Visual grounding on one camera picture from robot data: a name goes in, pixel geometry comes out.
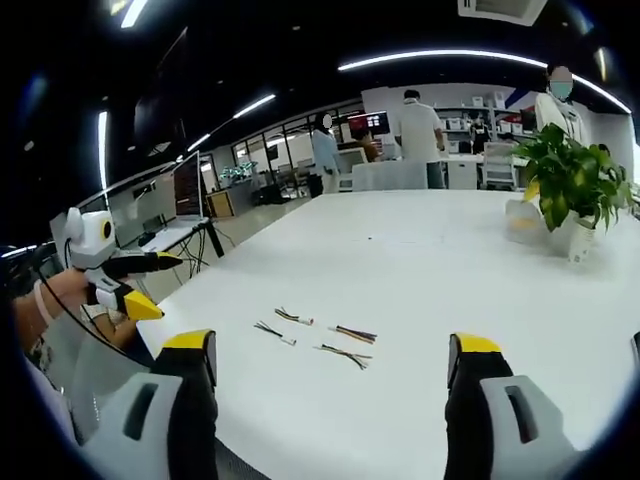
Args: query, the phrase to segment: office floor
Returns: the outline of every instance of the office floor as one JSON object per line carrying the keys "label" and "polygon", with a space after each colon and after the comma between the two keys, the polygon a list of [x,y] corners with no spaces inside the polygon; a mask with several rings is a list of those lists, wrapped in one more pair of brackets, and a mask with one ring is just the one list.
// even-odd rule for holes
{"label": "office floor", "polygon": [[[261,205],[246,212],[238,218],[219,220],[214,224],[214,226],[219,232],[218,237],[220,238],[222,248],[225,253],[229,253],[233,248],[235,248],[234,245],[239,245],[263,228],[271,225],[273,222],[292,212],[301,205],[304,205],[309,200],[309,197],[302,197],[293,199],[282,205]],[[199,245],[200,239],[198,236],[192,237],[188,245],[189,251],[196,257],[198,256]],[[171,250],[171,253],[178,254],[182,249],[183,247],[179,245]],[[182,258],[186,257],[185,253],[186,252],[182,253]],[[206,234],[204,234],[204,254],[202,259],[207,262],[210,267],[215,266],[216,261],[218,261],[218,257],[211,245],[211,240]],[[172,271],[147,275],[144,279],[144,287],[146,288],[147,293],[154,301],[162,301],[189,280],[189,265],[190,262],[184,262],[183,265]]]}

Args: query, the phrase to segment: colored wire bundle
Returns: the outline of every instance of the colored wire bundle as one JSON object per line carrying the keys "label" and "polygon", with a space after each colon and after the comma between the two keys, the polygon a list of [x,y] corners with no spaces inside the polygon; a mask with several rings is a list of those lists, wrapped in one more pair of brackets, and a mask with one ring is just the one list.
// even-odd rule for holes
{"label": "colored wire bundle", "polygon": [[276,308],[275,312],[285,320],[291,320],[292,322],[303,323],[305,325],[313,325],[313,318],[304,319],[304,318],[300,318],[297,315],[291,315],[287,313],[284,307]]}
{"label": "colored wire bundle", "polygon": [[369,366],[367,362],[365,362],[365,360],[370,360],[373,358],[369,355],[359,355],[357,353],[345,352],[344,350],[340,350],[330,345],[325,345],[324,343],[320,347],[320,350],[325,350],[327,352],[335,353],[337,355],[342,355],[343,357],[350,358],[351,360],[353,360],[355,363],[358,364],[358,366],[360,367],[360,370],[364,370]]}
{"label": "colored wire bundle", "polygon": [[344,333],[345,335],[349,335],[357,340],[361,340],[363,342],[367,342],[369,344],[373,344],[376,341],[377,335],[373,333],[367,332],[359,332],[358,330],[351,330],[350,328],[341,327],[340,325],[336,326],[336,332]]}
{"label": "colored wire bundle", "polygon": [[273,328],[271,328],[269,325],[267,325],[263,321],[260,321],[260,322],[256,323],[254,325],[254,327],[259,328],[260,330],[262,330],[264,332],[271,333],[271,334],[275,335],[276,337],[280,338],[280,340],[282,340],[287,345],[291,345],[293,347],[296,344],[295,340],[285,338],[280,332],[276,332]]}

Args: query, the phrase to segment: ceiling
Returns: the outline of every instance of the ceiling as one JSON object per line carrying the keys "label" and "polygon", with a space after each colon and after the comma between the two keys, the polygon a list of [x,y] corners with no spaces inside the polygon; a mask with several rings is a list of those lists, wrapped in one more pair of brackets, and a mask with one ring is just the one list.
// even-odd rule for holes
{"label": "ceiling", "polygon": [[[343,63],[388,53],[456,47],[511,53],[566,64],[632,109],[640,93],[639,74],[631,65],[634,45],[627,36],[637,28],[640,12],[632,6],[635,2],[625,0],[550,0],[531,28],[461,18],[455,0],[396,0],[379,8],[362,2],[148,0],[135,26],[122,30],[126,8],[111,16],[112,3],[61,7],[59,2],[30,0],[18,7],[25,11],[15,16],[19,33],[10,52],[17,81],[15,91],[7,92],[15,92],[9,96],[13,145],[2,185],[3,213],[11,228],[0,243],[43,240],[52,215],[95,191],[95,122],[101,110],[111,114],[108,160],[119,177],[175,158],[186,145],[269,93],[277,95],[275,101],[221,128],[203,148],[357,97],[366,88],[472,82],[540,90],[545,84],[537,68],[460,57],[337,71]],[[135,106],[185,27],[189,51],[179,102],[185,138],[176,139],[164,156],[149,159],[152,145],[136,145]],[[606,78],[597,61],[602,56],[595,55],[602,46],[607,48]],[[584,87],[577,88],[576,100],[595,111],[620,112]],[[166,119],[170,124],[176,120]],[[29,141],[34,147],[25,151]],[[46,205],[37,212],[26,207],[43,192]],[[33,226],[18,227],[27,214],[33,216]]]}

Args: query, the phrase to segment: potted plant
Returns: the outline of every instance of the potted plant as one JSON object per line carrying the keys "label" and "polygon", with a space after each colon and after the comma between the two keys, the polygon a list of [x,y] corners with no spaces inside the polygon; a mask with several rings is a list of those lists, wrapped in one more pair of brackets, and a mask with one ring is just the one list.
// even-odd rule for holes
{"label": "potted plant", "polygon": [[514,154],[529,160],[525,199],[540,195],[552,245],[563,255],[570,250],[586,255],[598,222],[604,220],[608,229],[618,210],[633,202],[625,169],[597,145],[583,147],[557,125],[545,126]]}

